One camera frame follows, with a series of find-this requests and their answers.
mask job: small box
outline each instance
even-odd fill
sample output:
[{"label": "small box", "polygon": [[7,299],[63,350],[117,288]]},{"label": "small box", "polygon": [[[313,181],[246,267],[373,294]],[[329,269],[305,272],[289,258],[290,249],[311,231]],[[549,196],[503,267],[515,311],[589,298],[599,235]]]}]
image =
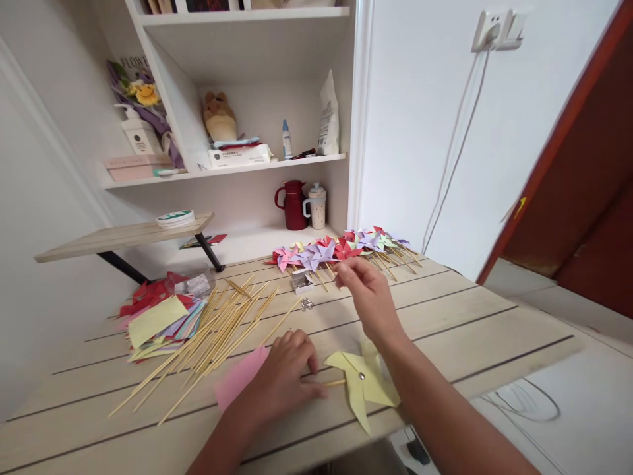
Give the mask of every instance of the small box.
[{"label": "small box", "polygon": [[209,161],[213,168],[270,163],[271,156],[272,153],[266,144],[254,147],[229,148],[228,150],[209,150]]},{"label": "small box", "polygon": [[173,168],[169,155],[129,155],[107,158],[104,166],[114,181],[153,178],[154,170]]},{"label": "small box", "polygon": [[297,295],[305,294],[315,288],[308,269],[295,270],[295,272],[292,273],[291,282],[292,288]]}]

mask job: plastic bag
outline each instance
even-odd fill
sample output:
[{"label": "plastic bag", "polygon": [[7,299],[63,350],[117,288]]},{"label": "plastic bag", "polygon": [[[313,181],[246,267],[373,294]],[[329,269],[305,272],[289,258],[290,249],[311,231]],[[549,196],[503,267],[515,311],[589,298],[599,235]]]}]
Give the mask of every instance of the plastic bag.
[{"label": "plastic bag", "polygon": [[318,134],[316,152],[319,155],[338,153],[338,101],[334,92],[332,70],[321,89],[321,129]]}]

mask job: red thermos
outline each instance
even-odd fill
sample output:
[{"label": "red thermos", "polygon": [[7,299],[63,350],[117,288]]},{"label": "red thermos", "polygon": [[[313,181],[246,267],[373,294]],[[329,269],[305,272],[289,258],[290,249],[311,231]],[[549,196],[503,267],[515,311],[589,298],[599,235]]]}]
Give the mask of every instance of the red thermos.
[{"label": "red thermos", "polygon": [[[277,193],[275,193],[275,205],[279,209],[284,210],[284,214],[286,215],[286,228],[291,231],[300,231],[308,227],[308,220],[303,216],[303,200],[305,200],[305,195],[301,187],[304,185],[304,181],[285,181],[284,186],[279,188]],[[278,204],[279,192],[281,190],[286,192],[283,206]]]}]

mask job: metal pin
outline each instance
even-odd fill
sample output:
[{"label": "metal pin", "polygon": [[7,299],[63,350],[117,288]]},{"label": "metal pin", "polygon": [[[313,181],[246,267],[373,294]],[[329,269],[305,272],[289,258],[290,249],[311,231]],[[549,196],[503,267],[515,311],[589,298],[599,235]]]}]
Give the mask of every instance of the metal pin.
[{"label": "metal pin", "polygon": [[309,298],[303,298],[301,300],[301,311],[312,310],[314,303]]}]

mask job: small bottle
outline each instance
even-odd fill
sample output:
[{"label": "small bottle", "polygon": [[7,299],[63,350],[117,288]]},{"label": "small bottle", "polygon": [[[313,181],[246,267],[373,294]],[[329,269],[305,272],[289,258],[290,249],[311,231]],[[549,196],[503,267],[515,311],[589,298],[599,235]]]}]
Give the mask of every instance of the small bottle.
[{"label": "small bottle", "polygon": [[136,155],[161,155],[163,149],[156,138],[156,132],[152,124],[140,118],[138,112],[129,104],[115,104],[115,107],[125,108],[127,120],[121,122],[121,126],[130,141],[130,145]]},{"label": "small bottle", "polygon": [[290,130],[288,129],[288,122],[286,122],[286,119],[284,119],[282,140],[284,142],[284,160],[290,160],[292,158],[292,144],[290,142]]}]

